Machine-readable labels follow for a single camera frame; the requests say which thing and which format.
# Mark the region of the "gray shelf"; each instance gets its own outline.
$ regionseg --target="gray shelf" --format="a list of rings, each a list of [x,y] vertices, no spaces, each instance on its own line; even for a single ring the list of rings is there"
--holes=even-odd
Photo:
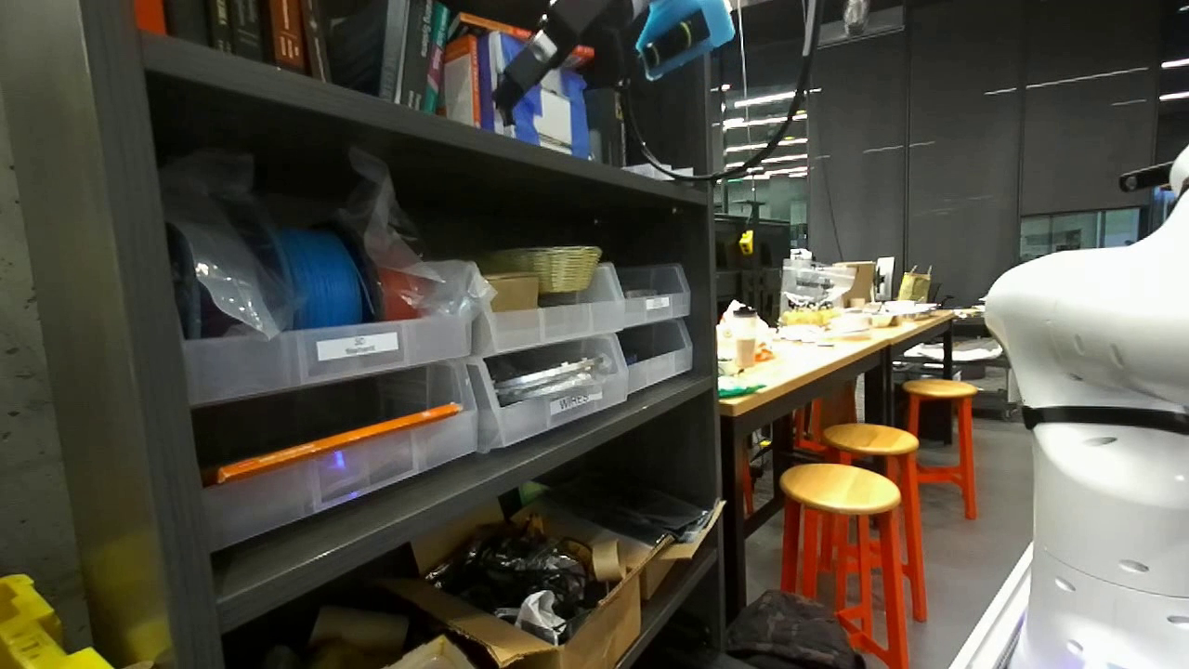
[[[256,144],[275,123],[285,128],[285,133],[307,123],[318,130],[305,133],[302,150],[317,143],[336,150],[346,143],[372,144],[382,133],[389,151],[408,156],[408,175],[434,175],[441,186],[437,199],[458,199],[458,186],[463,186],[487,204],[487,190],[521,204],[544,199],[552,204],[592,199],[604,204],[655,204],[659,199],[668,204],[705,204],[705,194],[690,186],[546,151],[203,46],[140,39],[140,59],[150,71],[154,123],[159,139],[167,139],[164,150],[225,144],[225,139]]]
[[[311,517],[307,526],[216,553],[218,627],[230,632],[268,610],[277,610],[281,604],[404,547],[437,521],[575,462],[705,389],[713,389],[708,376],[687,376],[632,397],[632,407],[597,412],[525,448],[446,466],[346,511]]]
[[[0,59],[11,82],[5,109],[97,650],[218,669],[230,627],[281,612],[431,526],[575,459],[650,471],[690,497],[722,497],[708,190],[557,156],[203,46],[146,39],[116,0],[19,5],[5,14],[0,42],[11,46],[11,59]],[[713,165],[708,68],[713,59],[684,68],[638,97],[634,128],[674,139],[659,143],[668,165]],[[360,186],[346,156],[365,150],[389,166],[427,254],[597,241],[623,264],[680,264],[690,285],[694,376],[525,448],[460,459],[211,552],[202,533],[196,423],[164,227],[172,212],[159,199],[164,166],[196,150],[244,151],[256,166],[254,194],[295,225],[341,207]],[[697,586],[687,607],[722,610],[722,560],[694,569],[705,569],[708,600]],[[690,595],[680,584],[650,612],[650,636]],[[154,642],[136,636],[146,621],[156,625]]]

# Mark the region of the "orange stool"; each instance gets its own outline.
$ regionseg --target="orange stool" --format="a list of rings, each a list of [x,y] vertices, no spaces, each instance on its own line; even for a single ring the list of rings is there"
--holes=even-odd
[[[826,444],[841,454],[841,462],[853,459],[876,459],[889,466],[889,475],[896,480],[902,495],[902,538],[907,538],[907,560],[902,578],[913,595],[913,617],[929,617],[929,595],[925,595],[925,533],[923,533],[923,485],[919,485],[919,434],[889,429],[889,423],[832,423],[826,429]]]
[[[853,384],[827,387],[826,397],[801,407],[793,420],[793,444],[809,459],[832,459],[826,444],[827,423],[852,423],[853,412]]]
[[[900,491],[891,480],[853,470],[853,466],[796,466],[782,475],[785,491],[785,553],[782,586],[793,595],[817,600],[817,581],[837,578],[841,560],[857,560],[857,604],[843,604],[847,591],[837,586],[837,612],[847,627],[852,647],[876,656],[889,669],[907,669],[907,621],[900,604]],[[857,547],[832,542],[837,526],[853,526]],[[886,642],[873,636],[873,586],[868,578],[881,574],[886,584]]]
[[[907,429],[923,440],[923,407],[948,402],[959,420],[959,462],[955,466],[923,466],[923,485],[955,485],[964,491],[967,521],[976,521],[976,480],[972,480],[972,396],[976,387],[959,381],[912,381],[907,396]]]

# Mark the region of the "blue object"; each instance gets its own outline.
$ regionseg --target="blue object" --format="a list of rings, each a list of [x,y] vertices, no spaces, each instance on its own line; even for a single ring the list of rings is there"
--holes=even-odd
[[[365,325],[355,257],[331,232],[275,227],[275,257],[295,291],[295,329]]]
[[[655,0],[634,39],[647,82],[727,46],[736,39],[727,0]]]
[[[592,156],[586,78],[580,71],[573,71],[569,65],[560,65],[539,87],[533,87],[514,109],[514,128],[500,128],[500,117],[493,109],[493,87],[498,87],[498,71],[507,71],[507,65],[514,65],[521,47],[525,47],[525,42],[514,33],[487,33],[483,39],[483,59],[481,59],[483,130],[514,133],[529,144],[544,144],[544,150],[586,160]],[[564,128],[569,139],[544,133],[544,128],[557,128],[552,120],[546,120],[551,117],[546,97],[552,97],[551,106],[569,109],[569,128]]]

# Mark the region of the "concrete floor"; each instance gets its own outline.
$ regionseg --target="concrete floor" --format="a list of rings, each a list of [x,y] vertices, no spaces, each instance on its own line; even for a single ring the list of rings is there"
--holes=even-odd
[[[1032,434],[1017,420],[976,420],[981,517],[964,521],[950,487],[925,487],[929,621],[913,625],[913,669],[948,669],[1032,534]],[[747,538],[747,595],[775,586],[782,517]]]

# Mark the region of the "plastic storage bin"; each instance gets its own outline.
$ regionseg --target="plastic storage bin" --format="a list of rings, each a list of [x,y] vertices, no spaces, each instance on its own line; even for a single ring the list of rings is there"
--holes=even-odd
[[[460,285],[481,280],[476,264],[427,269],[458,270],[450,283]],[[473,358],[481,305],[483,300],[473,300],[458,314],[431,314],[420,321],[281,331],[275,340],[234,335],[181,343],[191,407],[218,407],[437,361],[463,361]]]
[[[299,462],[254,480],[203,487],[209,547],[222,552],[346,507],[378,487],[431,471],[481,449],[481,412],[463,365],[434,365],[385,381],[318,387],[295,397],[270,397],[196,418],[196,444],[211,449],[260,449],[302,444],[302,429],[416,412],[437,402],[460,402],[460,412],[411,431],[378,434],[311,462]]]
[[[481,310],[476,352],[498,358],[552,343],[597,340],[623,329],[623,291],[608,264],[596,269],[592,291],[525,314]]]
[[[557,396],[500,397],[500,387],[525,371],[551,371],[573,361],[597,361],[592,381],[573,384]],[[476,402],[481,402],[481,449],[518,448],[560,423],[596,418],[628,397],[628,365],[621,343],[585,340],[514,358],[473,361]]]
[[[628,396],[659,387],[694,367],[694,346],[680,321],[621,331]]]
[[[621,269],[623,329],[690,315],[690,285],[680,264]]]

